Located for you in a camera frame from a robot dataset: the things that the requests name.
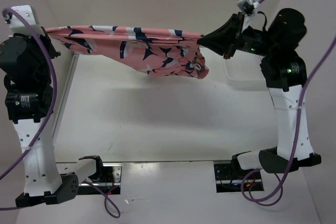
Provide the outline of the pink shark print shorts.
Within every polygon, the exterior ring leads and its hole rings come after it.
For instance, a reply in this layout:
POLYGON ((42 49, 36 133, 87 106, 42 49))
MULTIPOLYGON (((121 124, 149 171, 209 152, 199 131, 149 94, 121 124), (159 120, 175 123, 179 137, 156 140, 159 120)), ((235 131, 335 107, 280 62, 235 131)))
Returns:
POLYGON ((202 35, 190 31, 90 25, 46 33, 75 53, 103 55, 150 76, 204 79, 209 73, 197 43, 202 35))

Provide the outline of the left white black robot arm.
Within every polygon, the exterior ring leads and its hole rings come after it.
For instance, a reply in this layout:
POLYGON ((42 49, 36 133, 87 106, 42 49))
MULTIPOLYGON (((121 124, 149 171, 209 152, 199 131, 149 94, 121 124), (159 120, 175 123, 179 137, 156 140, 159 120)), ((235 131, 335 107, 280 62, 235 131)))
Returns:
POLYGON ((62 173, 58 171, 53 142, 56 75, 51 58, 58 56, 47 36, 14 34, 1 44, 5 72, 5 105, 20 141, 25 187, 16 198, 17 208, 54 205, 74 199, 85 180, 105 175, 99 156, 85 156, 62 173))

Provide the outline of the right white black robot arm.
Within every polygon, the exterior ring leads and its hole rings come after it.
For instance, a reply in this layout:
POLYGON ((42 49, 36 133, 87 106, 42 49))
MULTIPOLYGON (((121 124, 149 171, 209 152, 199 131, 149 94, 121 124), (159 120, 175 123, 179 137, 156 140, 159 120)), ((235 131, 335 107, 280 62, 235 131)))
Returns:
POLYGON ((235 178, 243 178, 253 169, 283 174, 319 165, 322 158, 309 140, 302 94, 308 83, 306 65, 296 53, 307 32, 304 16, 295 9, 284 8, 269 28, 262 30, 244 28, 247 18, 242 12, 233 14, 223 26, 197 41, 224 59, 233 57, 238 50, 261 56, 261 73, 275 109, 277 146, 232 156, 230 172, 235 178))

